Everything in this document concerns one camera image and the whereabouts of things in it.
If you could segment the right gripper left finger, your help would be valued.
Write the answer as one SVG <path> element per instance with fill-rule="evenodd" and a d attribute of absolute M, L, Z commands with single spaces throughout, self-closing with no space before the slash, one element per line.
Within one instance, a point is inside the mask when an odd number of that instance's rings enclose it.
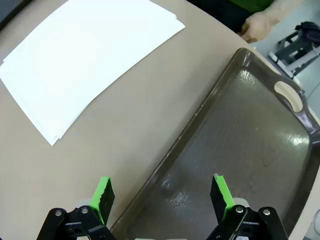
<path fill-rule="evenodd" d="M 38 240 L 114 240 L 107 221 L 115 194 L 110 177 L 102 177 L 88 205 L 67 212 L 63 208 L 51 209 L 37 236 Z"/>

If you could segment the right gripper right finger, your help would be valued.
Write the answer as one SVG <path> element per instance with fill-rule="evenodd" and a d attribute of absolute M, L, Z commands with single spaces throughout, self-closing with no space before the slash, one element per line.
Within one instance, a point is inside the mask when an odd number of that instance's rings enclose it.
<path fill-rule="evenodd" d="M 210 198 L 217 226 L 208 240 L 287 240 L 277 211 L 270 206 L 258 211 L 236 204 L 222 175 L 214 174 Z"/>

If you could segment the person's left hand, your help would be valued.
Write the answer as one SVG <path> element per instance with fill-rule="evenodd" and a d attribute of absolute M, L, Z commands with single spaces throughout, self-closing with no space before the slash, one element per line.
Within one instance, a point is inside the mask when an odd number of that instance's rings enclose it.
<path fill-rule="evenodd" d="M 271 12 L 256 12 L 245 20 L 239 35 L 247 43 L 258 42 L 266 38 L 278 22 L 279 18 Z"/>

